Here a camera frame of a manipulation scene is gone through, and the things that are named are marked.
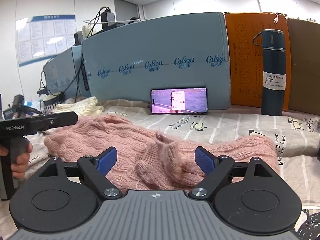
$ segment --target light blue box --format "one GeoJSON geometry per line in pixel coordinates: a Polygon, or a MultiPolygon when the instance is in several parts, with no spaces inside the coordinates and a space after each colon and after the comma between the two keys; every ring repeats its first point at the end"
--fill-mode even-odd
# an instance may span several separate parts
{"type": "Polygon", "coordinates": [[[150,91],[207,87],[209,109],[228,109],[230,64],[225,17],[162,17],[99,33],[82,42],[92,96],[150,102],[150,91]]]}
{"type": "MultiPolygon", "coordinates": [[[[63,92],[79,71],[81,65],[82,47],[73,46],[65,52],[57,55],[44,66],[44,72],[47,77],[47,88],[51,93],[63,92]]],[[[79,77],[78,95],[90,97],[90,90],[84,87],[82,71],[79,77]]],[[[71,86],[66,90],[66,98],[76,96],[77,79],[74,80],[71,86]]]]}

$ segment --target bottle label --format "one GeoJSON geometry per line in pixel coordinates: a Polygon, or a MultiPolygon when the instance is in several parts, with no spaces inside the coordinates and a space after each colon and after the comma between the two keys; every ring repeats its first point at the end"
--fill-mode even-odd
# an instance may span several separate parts
{"type": "Polygon", "coordinates": [[[263,86],[272,90],[285,90],[287,75],[263,72],[263,86]]]}

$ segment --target brown cardboard box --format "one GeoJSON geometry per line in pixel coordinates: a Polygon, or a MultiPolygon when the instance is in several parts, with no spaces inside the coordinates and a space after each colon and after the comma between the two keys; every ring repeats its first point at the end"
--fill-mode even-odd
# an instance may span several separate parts
{"type": "MultiPolygon", "coordinates": [[[[261,107],[262,47],[253,45],[252,39],[264,29],[277,29],[284,32],[287,51],[287,79],[283,109],[288,109],[291,80],[289,33],[285,16],[279,15],[277,24],[273,22],[275,18],[274,13],[226,14],[230,52],[231,104],[233,105],[261,107]]],[[[259,37],[256,43],[262,44],[262,39],[259,37]]]]}
{"type": "Polygon", "coordinates": [[[289,109],[320,115],[320,24],[287,19],[291,45],[289,109]]]}

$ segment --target phone bezel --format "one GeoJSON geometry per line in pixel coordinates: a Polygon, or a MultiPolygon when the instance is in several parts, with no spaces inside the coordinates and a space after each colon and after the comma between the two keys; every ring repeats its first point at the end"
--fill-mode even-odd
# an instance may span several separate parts
{"type": "Polygon", "coordinates": [[[194,114],[207,114],[209,111],[209,106],[208,106],[208,89],[207,87],[182,87],[182,88],[158,88],[158,89],[151,89],[150,91],[150,112],[152,115],[157,115],[157,114],[186,114],[186,115],[194,115],[194,114]],[[171,90],[171,89],[205,89],[206,91],[206,96],[207,96],[207,112],[205,113],[153,113],[152,112],[152,92],[155,90],[171,90]]]}

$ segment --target orange cardboard box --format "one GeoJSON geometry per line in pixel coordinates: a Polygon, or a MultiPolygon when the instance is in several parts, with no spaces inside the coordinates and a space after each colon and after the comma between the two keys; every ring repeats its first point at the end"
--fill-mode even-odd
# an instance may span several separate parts
{"type": "MultiPolygon", "coordinates": [[[[287,79],[284,110],[288,109],[291,82],[291,53],[287,21],[279,15],[274,24],[274,13],[228,13],[226,25],[230,52],[231,104],[261,107],[263,57],[262,47],[252,44],[252,39],[264,29],[284,32],[287,52],[287,79]]],[[[256,40],[262,45],[262,39],[256,40]]]]}

